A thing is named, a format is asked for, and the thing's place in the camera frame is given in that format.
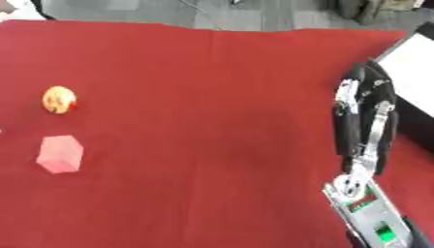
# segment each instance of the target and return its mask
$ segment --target robotic hand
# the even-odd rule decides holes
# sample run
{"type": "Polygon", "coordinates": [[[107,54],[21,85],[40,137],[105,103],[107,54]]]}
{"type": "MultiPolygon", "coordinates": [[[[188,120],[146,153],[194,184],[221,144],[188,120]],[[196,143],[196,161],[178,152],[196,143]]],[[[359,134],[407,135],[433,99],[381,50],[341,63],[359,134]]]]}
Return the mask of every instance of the robotic hand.
{"type": "Polygon", "coordinates": [[[372,60],[356,64],[336,93],[332,115],[343,173],[323,192],[354,247],[434,247],[373,180],[384,171],[396,133],[396,101],[390,77],[372,60]]]}

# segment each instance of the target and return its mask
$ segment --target gray floor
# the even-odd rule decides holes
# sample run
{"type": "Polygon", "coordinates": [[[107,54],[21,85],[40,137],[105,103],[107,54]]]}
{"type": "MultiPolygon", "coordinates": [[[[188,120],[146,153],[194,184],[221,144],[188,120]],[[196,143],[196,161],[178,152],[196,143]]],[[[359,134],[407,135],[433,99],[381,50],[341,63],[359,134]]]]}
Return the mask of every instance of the gray floor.
{"type": "Polygon", "coordinates": [[[160,22],[195,28],[276,31],[298,28],[379,28],[413,31],[434,21],[434,11],[384,13],[376,23],[360,26],[329,11],[326,0],[44,0],[46,12],[58,19],[160,22]]]}

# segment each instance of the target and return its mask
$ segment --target wire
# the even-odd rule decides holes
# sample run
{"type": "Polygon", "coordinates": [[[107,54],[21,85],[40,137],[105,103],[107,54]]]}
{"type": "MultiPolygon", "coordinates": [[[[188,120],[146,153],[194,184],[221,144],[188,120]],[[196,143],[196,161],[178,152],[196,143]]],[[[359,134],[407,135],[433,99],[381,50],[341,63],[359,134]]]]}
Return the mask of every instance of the wire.
{"type": "Polygon", "coordinates": [[[207,13],[203,9],[199,8],[198,6],[196,6],[196,5],[194,5],[194,4],[190,3],[190,2],[187,2],[187,0],[178,0],[178,1],[181,2],[181,3],[183,3],[183,4],[185,4],[185,5],[187,5],[190,8],[193,8],[193,9],[197,10],[202,16],[205,16],[205,18],[208,19],[209,23],[211,23],[211,25],[214,26],[215,29],[217,29],[217,30],[223,30],[223,28],[221,28],[219,25],[217,25],[215,23],[215,21],[212,19],[212,17],[209,15],[209,13],[207,13]]]}

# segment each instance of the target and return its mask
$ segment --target red cloth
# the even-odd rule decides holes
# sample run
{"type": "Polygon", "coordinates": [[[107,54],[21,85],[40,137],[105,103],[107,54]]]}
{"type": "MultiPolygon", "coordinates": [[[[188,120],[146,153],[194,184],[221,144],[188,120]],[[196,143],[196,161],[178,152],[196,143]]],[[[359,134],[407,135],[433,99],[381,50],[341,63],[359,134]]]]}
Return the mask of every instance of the red cloth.
{"type": "MultiPolygon", "coordinates": [[[[1,24],[0,246],[348,247],[321,192],[334,85],[402,36],[1,24]],[[42,108],[53,85],[76,110],[42,108]],[[42,138],[69,134],[81,172],[47,173],[42,138]]],[[[390,156],[381,185],[432,237],[434,157],[403,137],[390,156]]]]}

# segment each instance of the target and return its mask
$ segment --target pink cube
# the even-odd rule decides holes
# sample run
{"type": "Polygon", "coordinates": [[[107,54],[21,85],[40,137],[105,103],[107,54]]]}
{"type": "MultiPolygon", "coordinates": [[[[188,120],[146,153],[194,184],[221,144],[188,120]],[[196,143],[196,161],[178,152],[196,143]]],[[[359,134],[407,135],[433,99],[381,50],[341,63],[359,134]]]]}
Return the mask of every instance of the pink cube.
{"type": "Polygon", "coordinates": [[[51,173],[76,172],[83,146],[73,136],[45,137],[36,162],[51,173]]]}

